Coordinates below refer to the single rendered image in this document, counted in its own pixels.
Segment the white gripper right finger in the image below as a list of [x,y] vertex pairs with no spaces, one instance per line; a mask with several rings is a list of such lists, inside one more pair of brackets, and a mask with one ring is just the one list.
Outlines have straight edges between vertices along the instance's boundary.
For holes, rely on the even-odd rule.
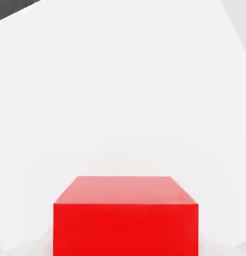
[[198,230],[198,256],[210,256],[210,245],[202,231]]

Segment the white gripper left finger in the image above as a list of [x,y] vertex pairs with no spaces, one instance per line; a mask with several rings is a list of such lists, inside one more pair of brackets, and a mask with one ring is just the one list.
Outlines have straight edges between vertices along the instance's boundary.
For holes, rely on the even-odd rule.
[[50,226],[41,239],[39,256],[53,256],[53,226]]

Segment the small red cube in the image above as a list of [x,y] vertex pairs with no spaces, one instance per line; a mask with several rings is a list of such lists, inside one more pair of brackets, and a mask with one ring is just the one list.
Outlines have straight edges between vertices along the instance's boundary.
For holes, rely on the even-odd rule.
[[199,206],[171,177],[79,176],[53,205],[53,256],[199,256]]

